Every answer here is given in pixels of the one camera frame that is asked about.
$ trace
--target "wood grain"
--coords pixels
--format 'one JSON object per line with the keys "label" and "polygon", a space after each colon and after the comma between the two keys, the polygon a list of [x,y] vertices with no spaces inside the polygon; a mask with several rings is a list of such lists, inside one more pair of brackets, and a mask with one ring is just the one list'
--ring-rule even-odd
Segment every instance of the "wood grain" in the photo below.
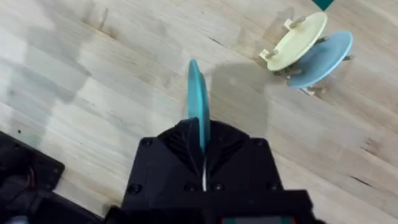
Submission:
{"label": "wood grain", "polygon": [[104,215],[120,204],[137,144],[185,118],[198,60],[211,116],[267,138],[288,189],[328,223],[398,222],[398,3],[335,1],[325,34],[351,53],[320,98],[258,60],[307,0],[3,0],[0,130],[62,161],[57,192]]}

